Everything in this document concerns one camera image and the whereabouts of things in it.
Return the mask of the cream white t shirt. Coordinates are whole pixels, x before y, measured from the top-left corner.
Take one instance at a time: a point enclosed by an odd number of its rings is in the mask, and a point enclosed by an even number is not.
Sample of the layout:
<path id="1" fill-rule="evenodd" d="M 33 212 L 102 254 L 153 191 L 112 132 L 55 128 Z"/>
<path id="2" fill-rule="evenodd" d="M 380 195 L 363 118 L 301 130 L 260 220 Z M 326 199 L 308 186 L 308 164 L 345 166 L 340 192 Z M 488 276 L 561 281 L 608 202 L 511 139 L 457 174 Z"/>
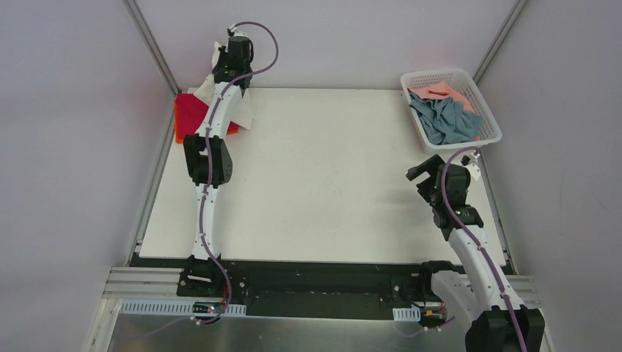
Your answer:
<path id="1" fill-rule="evenodd" d="M 214 69 L 219 58 L 219 48 L 222 45 L 218 42 L 213 44 L 213 54 L 211 59 L 211 68 Z M 193 95 L 202 101 L 207 106 L 211 106 L 213 96 L 216 90 L 216 83 L 214 81 L 214 75 L 209 73 L 203 83 L 193 92 Z M 247 90 L 246 94 L 242 98 L 242 101 L 238 104 L 233 113 L 231 122 L 239 125 L 241 128 L 249 130 L 252 127 L 254 114 L 252 110 L 252 104 L 250 99 L 250 91 Z"/>

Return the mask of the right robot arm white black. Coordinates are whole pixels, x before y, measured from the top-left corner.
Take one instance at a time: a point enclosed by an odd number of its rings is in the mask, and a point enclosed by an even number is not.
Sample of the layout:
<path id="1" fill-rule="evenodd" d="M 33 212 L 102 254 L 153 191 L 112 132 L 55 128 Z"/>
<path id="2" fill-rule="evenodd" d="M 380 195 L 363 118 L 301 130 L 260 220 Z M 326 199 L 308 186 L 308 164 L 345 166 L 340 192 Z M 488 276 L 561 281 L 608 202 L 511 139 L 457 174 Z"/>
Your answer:
<path id="1" fill-rule="evenodd" d="M 467 202 L 471 183 L 481 176 L 477 157 L 477 151 L 459 151 L 447 161 L 433 155 L 406 173 L 410 181 L 427 176 L 417 192 L 431 206 L 435 226 L 468 279 L 463 283 L 449 262 L 426 262 L 415 282 L 417 293 L 428 301 L 441 299 L 448 321 L 464 330 L 467 351 L 539 351 L 544 317 L 527 306 L 493 259 L 483 220 Z"/>

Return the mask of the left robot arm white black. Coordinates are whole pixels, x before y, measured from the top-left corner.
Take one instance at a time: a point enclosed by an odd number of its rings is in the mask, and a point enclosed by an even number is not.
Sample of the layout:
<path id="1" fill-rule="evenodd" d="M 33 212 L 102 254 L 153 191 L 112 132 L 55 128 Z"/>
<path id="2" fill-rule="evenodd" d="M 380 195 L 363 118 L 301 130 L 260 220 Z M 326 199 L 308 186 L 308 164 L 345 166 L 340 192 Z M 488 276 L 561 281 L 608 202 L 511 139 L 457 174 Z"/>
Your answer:
<path id="1" fill-rule="evenodd" d="M 253 59 L 252 40 L 244 33 L 231 34 L 226 44 L 215 45 L 212 71 L 194 91 L 208 110 L 195 132 L 183 140 L 186 167 L 197 193 L 196 235 L 184 272 L 210 297 L 222 291 L 225 278 L 218 262 L 221 246 L 215 224 L 217 200 L 233 175 L 225 137 L 249 88 Z"/>

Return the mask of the blue grey t shirt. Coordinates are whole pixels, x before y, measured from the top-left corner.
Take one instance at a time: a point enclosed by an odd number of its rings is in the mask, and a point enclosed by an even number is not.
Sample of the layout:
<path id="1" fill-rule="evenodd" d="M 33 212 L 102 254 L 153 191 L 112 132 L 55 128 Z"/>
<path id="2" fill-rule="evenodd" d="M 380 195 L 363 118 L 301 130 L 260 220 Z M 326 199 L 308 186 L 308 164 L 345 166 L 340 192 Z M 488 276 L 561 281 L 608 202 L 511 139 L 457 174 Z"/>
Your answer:
<path id="1" fill-rule="evenodd" d="M 453 98 L 424 99 L 410 93 L 409 106 L 416 112 L 428 141 L 432 145 L 473 142 L 479 136 L 483 117 L 467 111 Z"/>

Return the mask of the white plastic laundry basket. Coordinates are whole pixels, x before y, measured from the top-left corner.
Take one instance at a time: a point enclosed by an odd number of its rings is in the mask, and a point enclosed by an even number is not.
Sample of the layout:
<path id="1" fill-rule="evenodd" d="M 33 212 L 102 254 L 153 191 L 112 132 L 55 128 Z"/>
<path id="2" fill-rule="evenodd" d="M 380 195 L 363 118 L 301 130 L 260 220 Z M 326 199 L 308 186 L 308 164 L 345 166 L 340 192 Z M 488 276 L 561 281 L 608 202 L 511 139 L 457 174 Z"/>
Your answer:
<path id="1" fill-rule="evenodd" d="M 409 107 L 409 89 L 418 89 L 447 82 L 454 90 L 461 93 L 471 103 L 476 114 L 483 117 L 483 123 L 479 131 L 480 139 L 475 142 L 466 142 L 449 145 L 432 145 L 421 126 L 415 112 Z M 405 73 L 400 77 L 404 95 L 408 107 L 411 109 L 412 120 L 417 129 L 417 136 L 424 153 L 428 155 L 455 152 L 466 147 L 482 147 L 486 144 L 498 142 L 502 138 L 502 132 L 494 119 L 488 105 L 480 93 L 476 83 L 467 71 L 461 69 L 423 70 L 413 73 Z"/>

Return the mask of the folded red t shirt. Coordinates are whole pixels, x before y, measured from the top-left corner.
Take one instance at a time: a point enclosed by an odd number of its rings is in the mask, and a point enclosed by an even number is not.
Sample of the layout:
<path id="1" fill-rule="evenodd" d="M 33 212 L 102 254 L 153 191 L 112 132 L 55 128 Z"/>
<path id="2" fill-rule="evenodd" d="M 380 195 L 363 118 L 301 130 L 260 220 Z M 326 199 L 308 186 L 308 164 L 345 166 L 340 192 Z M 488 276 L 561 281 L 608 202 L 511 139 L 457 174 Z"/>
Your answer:
<path id="1" fill-rule="evenodd" d="M 194 135 L 209 112 L 209 106 L 191 93 L 180 93 L 176 98 L 182 100 L 185 109 L 185 137 Z"/>

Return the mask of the pink t shirt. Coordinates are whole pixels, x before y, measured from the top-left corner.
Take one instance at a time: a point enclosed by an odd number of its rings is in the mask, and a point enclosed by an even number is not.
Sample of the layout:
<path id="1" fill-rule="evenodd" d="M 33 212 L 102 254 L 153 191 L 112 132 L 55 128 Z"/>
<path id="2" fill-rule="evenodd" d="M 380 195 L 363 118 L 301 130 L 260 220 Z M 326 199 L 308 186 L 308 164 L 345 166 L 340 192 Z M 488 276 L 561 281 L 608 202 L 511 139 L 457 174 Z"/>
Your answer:
<path id="1" fill-rule="evenodd" d="M 457 100 L 459 102 L 462 102 L 467 111 L 472 111 L 475 112 L 475 110 L 473 109 L 471 103 L 468 101 L 468 99 L 466 97 L 464 97 L 461 93 L 459 93 L 458 91 L 454 90 L 447 82 L 442 81 L 436 84 L 432 84 L 430 86 L 427 87 L 423 87 L 423 88 L 418 88 L 418 89 L 409 89 L 408 90 L 409 94 L 410 93 L 415 93 L 416 95 L 418 95 L 421 98 L 424 99 L 445 99 L 445 98 L 453 98 L 454 100 Z"/>

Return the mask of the folded orange t shirt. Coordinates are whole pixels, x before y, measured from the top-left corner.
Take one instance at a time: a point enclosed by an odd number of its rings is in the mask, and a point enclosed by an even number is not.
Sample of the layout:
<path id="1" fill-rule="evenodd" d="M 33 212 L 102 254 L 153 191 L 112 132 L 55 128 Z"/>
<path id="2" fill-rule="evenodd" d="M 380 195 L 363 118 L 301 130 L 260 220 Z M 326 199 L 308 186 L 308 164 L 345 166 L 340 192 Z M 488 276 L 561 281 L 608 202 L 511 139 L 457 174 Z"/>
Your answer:
<path id="1" fill-rule="evenodd" d="M 182 100 L 179 100 L 179 98 L 175 98 L 175 102 L 174 102 L 174 113 L 175 113 L 175 120 L 174 120 L 174 130 L 175 130 L 175 142 L 177 144 L 182 144 L 183 140 L 185 138 L 185 109 L 184 109 L 184 103 Z"/>

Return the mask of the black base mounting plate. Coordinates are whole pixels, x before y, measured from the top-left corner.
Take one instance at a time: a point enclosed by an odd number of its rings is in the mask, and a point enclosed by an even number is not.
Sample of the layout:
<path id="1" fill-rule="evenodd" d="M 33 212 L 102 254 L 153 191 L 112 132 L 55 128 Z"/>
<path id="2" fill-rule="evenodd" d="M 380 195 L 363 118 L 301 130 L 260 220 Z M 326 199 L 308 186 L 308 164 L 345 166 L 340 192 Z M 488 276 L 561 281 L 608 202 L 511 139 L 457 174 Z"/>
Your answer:
<path id="1" fill-rule="evenodd" d="M 253 260 L 141 258 L 132 267 L 177 269 L 174 294 L 193 298 L 200 317 L 246 315 L 270 318 L 392 320 L 413 309 L 442 310 L 433 292 L 434 275 L 456 274 L 466 291 L 496 290 L 495 278 L 481 278 L 445 260 L 415 264 L 309 263 Z"/>

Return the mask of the left corner aluminium post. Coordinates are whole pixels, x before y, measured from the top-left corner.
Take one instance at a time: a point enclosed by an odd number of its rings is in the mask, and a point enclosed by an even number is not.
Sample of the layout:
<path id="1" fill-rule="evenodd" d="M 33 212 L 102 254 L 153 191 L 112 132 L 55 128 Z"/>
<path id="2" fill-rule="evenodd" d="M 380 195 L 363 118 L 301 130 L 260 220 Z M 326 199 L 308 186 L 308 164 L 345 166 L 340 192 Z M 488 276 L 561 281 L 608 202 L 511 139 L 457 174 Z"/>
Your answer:
<path id="1" fill-rule="evenodd" d="M 134 23 L 142 41 L 146 45 L 155 62 L 158 71 L 173 95 L 177 95 L 181 89 L 157 43 L 157 40 L 144 16 L 137 0 L 122 0 L 131 20 Z"/>

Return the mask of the corner aluminium post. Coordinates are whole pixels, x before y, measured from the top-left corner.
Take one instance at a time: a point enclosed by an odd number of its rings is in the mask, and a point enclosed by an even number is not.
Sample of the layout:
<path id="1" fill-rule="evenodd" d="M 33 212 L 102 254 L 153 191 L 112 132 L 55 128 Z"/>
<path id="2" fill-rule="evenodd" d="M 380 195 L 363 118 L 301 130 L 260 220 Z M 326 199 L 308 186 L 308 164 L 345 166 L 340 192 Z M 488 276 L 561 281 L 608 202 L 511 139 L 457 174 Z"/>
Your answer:
<path id="1" fill-rule="evenodd" d="M 475 71 L 475 74 L 472 77 L 476 84 L 479 84 L 488 72 L 497 54 L 500 52 L 501 48 L 505 44 L 505 41 L 513 31 L 514 26 L 518 23 L 522 13 L 529 6 L 529 4 L 530 0 L 515 0 L 513 2 L 513 6 L 505 17 L 505 20 L 502 22 L 501 27 L 497 31 L 491 45 L 487 49 L 484 57 L 478 65 L 477 70 Z"/>
<path id="2" fill-rule="evenodd" d="M 173 95 L 177 95 L 181 89 L 157 43 L 157 40 L 144 16 L 137 0 L 122 0 L 131 20 L 134 23 L 142 41 L 146 45 L 155 62 L 158 71 Z"/>

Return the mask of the right corner aluminium post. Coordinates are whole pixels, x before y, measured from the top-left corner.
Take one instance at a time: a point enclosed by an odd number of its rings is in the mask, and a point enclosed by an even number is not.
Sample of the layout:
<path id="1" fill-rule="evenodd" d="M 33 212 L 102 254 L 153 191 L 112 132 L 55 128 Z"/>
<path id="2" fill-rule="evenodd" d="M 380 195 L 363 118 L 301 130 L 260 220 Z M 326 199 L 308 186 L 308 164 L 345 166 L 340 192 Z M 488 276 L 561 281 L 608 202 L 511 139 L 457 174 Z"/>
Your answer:
<path id="1" fill-rule="evenodd" d="M 472 77 L 476 84 L 479 84 L 488 72 L 497 54 L 500 52 L 501 48 L 505 44 L 505 41 L 513 31 L 514 26 L 518 23 L 522 13 L 529 6 L 529 4 L 530 0 L 515 0 L 513 2 L 513 6 L 505 17 L 505 20 L 502 22 L 501 27 L 497 31 L 491 45 L 487 49 L 484 57 L 478 65 L 477 70 L 475 71 L 475 74 Z"/>

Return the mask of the aluminium front frame rail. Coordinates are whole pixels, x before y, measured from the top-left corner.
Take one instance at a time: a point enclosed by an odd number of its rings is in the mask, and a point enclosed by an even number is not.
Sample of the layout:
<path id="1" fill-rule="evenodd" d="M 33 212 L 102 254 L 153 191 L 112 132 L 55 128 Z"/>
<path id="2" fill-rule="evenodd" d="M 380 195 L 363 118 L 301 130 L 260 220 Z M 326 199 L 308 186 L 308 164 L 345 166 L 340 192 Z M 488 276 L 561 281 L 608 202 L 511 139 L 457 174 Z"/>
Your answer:
<path id="1" fill-rule="evenodd" d="M 175 299 L 180 268 L 113 267 L 102 298 Z M 529 308 L 541 308 L 531 276 L 508 275 L 507 279 Z"/>

